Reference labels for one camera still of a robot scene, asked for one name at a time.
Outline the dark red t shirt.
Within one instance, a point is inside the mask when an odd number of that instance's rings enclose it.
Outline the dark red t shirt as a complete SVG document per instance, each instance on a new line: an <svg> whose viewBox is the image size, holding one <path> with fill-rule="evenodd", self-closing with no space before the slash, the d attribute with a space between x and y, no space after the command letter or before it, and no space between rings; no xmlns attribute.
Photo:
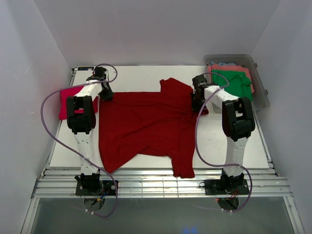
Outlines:
<svg viewBox="0 0 312 234"><path fill-rule="evenodd" d="M175 177L195 176L193 89L174 78L159 83L158 92L119 92L100 101L98 148L107 172L143 154L168 156Z"/></svg>

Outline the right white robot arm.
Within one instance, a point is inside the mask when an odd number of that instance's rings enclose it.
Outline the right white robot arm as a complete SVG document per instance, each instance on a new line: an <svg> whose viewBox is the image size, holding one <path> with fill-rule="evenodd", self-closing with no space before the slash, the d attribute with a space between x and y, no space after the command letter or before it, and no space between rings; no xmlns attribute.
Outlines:
<svg viewBox="0 0 312 234"><path fill-rule="evenodd" d="M250 186L244 178L243 159L247 141L255 130L251 101L228 93L225 89L229 83L224 86L209 83L204 74L195 76L192 83L192 110L201 114L208 102L215 104L221 109L222 129L227 137L225 163L219 166L221 177L205 180L202 187L207 195L246 195Z"/></svg>

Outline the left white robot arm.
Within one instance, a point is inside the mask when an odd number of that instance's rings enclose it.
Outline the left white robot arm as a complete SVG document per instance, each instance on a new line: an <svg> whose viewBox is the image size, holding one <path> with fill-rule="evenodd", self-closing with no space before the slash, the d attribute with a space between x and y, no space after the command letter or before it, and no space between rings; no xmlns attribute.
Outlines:
<svg viewBox="0 0 312 234"><path fill-rule="evenodd" d="M93 146L93 130L96 127L95 104L97 98L103 101L113 100L114 92L108 83L108 71L103 67L95 67L86 80L82 89L66 98L67 125L74 134L78 144L78 152L83 155L80 159L81 175L77 180L86 182L87 190L98 195L103 190L103 182L99 180L100 169L91 161L96 159Z"/></svg>

